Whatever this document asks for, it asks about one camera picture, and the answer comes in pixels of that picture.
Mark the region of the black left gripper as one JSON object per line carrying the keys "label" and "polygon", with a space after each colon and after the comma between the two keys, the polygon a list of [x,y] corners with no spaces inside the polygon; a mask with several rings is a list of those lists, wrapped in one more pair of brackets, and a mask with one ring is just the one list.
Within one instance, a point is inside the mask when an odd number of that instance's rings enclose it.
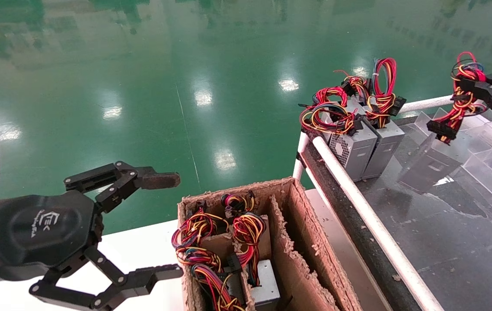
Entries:
{"label": "black left gripper", "polygon": [[[149,295],[155,284],[183,276],[178,264],[124,274],[95,246],[102,236],[96,203],[78,191],[0,200],[0,281],[27,281],[30,295],[79,311],[113,311],[125,300]],[[58,287],[58,281],[92,263],[110,285],[97,295]]]}

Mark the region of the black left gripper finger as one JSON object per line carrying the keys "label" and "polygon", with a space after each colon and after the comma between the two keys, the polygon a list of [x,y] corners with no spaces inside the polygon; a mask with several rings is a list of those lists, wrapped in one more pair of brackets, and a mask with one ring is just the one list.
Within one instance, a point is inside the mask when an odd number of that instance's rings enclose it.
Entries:
{"label": "black left gripper finger", "polygon": [[119,161],[67,177],[64,185],[66,191],[83,194],[104,187],[95,200],[99,212],[108,214],[139,189],[168,189],[180,182],[177,172],[158,173],[153,167],[133,167]]}

